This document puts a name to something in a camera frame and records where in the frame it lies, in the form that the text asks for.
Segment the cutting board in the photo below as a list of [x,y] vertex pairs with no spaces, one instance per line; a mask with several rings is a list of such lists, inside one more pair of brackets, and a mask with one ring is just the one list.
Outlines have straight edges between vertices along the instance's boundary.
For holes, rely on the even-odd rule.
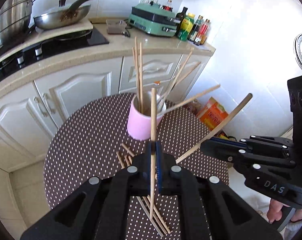
[[36,28],[36,32],[31,33],[25,40],[25,42],[20,45],[8,50],[6,53],[0,56],[0,62],[15,54],[16,52],[21,51],[29,46],[37,44],[41,41],[45,41],[57,36],[65,35],[68,33],[80,32],[85,30],[92,30],[93,25],[88,19],[82,19],[78,23],[69,25],[62,28],[57,28],[49,31],[43,31],[39,28]]

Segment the power outlet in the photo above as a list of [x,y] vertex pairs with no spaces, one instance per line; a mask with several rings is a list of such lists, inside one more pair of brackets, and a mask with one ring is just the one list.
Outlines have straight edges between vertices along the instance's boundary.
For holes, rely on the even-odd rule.
[[158,0],[140,0],[140,3],[150,3],[150,2],[158,3]]

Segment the human hand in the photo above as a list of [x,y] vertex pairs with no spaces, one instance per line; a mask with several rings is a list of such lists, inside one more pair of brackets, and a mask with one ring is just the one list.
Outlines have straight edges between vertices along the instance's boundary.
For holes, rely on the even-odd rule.
[[[269,206],[269,211],[267,213],[267,218],[268,218],[270,223],[273,223],[275,220],[279,221],[281,219],[281,217],[282,217],[281,209],[282,209],[283,206],[288,207],[288,205],[282,204],[279,201],[271,199],[270,206]],[[301,219],[302,219],[302,209],[299,209],[295,212],[295,214],[291,218],[291,221],[296,222],[296,221],[301,220]]]

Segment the frying pan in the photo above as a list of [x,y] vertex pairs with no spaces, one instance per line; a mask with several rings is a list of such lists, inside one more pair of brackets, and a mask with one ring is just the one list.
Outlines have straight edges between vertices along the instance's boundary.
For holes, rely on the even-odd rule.
[[65,0],[59,1],[59,7],[48,10],[47,13],[34,17],[34,24],[42,30],[51,30],[74,24],[83,19],[91,5],[83,5],[89,0],[77,0],[71,6],[65,6]]

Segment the polka dot tablecloth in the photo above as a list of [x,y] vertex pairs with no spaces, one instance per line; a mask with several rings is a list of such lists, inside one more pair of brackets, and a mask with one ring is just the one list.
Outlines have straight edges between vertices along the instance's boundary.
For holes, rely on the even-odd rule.
[[[92,101],[73,113],[60,127],[50,144],[44,166],[45,192],[51,208],[89,177],[105,179],[114,176],[121,169],[116,152],[121,152],[122,157],[126,154],[122,142],[136,154],[144,152],[146,142],[132,139],[126,131],[133,96],[124,93]],[[208,128],[184,108],[166,114],[157,129],[163,152],[176,159],[208,133]],[[229,183],[227,163],[204,156],[199,150],[180,165],[196,176],[215,175]],[[160,196],[156,192],[155,205],[172,231],[163,239],[180,239],[177,198]],[[160,239],[136,197],[131,198],[129,206],[126,239]]]

